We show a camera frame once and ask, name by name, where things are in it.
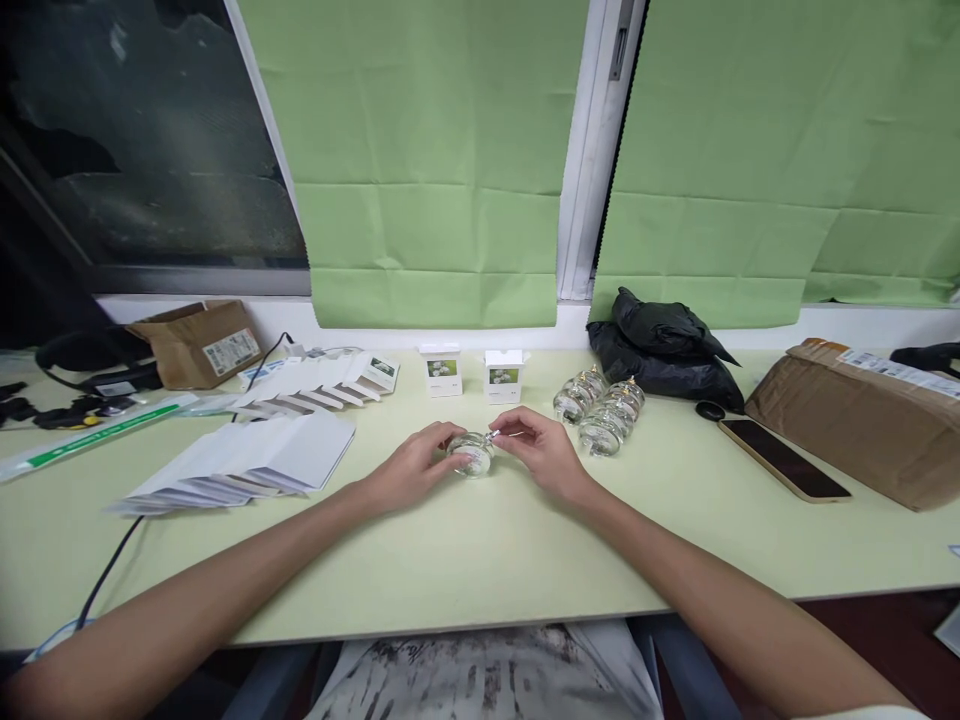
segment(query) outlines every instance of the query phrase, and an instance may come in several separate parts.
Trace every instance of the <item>window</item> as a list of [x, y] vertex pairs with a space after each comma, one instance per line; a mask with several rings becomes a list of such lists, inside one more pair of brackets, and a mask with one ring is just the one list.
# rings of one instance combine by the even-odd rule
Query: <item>window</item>
[[[591, 0], [557, 295], [588, 300], [644, 0]], [[236, 0], [2, 11], [0, 180], [93, 292], [309, 295], [296, 197]]]

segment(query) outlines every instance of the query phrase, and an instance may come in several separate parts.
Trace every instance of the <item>floor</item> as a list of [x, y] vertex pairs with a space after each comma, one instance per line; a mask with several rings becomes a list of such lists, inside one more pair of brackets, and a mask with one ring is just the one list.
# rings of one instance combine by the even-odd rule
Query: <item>floor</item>
[[[960, 603], [960, 589], [801, 603], [835, 632], [932, 720], [960, 718], [960, 658], [933, 631]], [[777, 716], [714, 658], [744, 720]], [[666, 720], [683, 712], [664, 687]]]

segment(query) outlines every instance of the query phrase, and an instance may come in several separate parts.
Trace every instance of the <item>forearm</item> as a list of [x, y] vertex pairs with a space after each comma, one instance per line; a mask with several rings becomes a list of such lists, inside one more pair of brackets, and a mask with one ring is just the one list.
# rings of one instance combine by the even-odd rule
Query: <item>forearm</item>
[[25, 717], [149, 711], [311, 560], [376, 514], [357, 483], [138, 595], [22, 670]]
[[599, 485], [575, 511], [775, 712], [806, 717], [910, 703], [797, 605]]

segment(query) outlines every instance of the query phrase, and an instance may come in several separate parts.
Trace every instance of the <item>person's left hand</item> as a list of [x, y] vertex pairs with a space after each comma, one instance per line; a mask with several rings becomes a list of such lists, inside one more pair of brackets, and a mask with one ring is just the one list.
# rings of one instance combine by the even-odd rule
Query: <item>person's left hand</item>
[[466, 432], [453, 423], [435, 422], [403, 441], [393, 455], [360, 481], [377, 512], [402, 510], [420, 502], [444, 475], [470, 463], [470, 456], [454, 454], [433, 463], [434, 450]]

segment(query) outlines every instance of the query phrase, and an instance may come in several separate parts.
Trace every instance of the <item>glass jar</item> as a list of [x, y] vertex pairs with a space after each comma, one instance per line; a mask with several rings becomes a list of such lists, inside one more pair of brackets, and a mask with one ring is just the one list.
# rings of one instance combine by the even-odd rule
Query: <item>glass jar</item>
[[480, 477], [490, 471], [493, 462], [493, 438], [499, 433], [465, 433], [455, 437], [447, 445], [447, 455], [463, 453], [470, 456], [470, 464], [457, 468], [456, 472], [467, 477]]
[[603, 377], [603, 374], [597, 370], [597, 366], [594, 365], [589, 370], [584, 370], [576, 377], [581, 383], [588, 385], [593, 391], [594, 402], [603, 395], [604, 389], [607, 387], [607, 381]]
[[590, 407], [600, 399], [606, 382], [594, 365], [567, 380], [553, 398], [553, 411], [557, 419], [568, 425], [577, 425]]
[[622, 413], [630, 421], [630, 427], [633, 428], [640, 417], [640, 411], [647, 402], [643, 390], [631, 377], [629, 380], [614, 383], [600, 398], [600, 404], [608, 407], [614, 412]]
[[623, 415], [598, 405], [580, 423], [580, 443], [591, 455], [609, 457], [620, 451], [632, 429]]

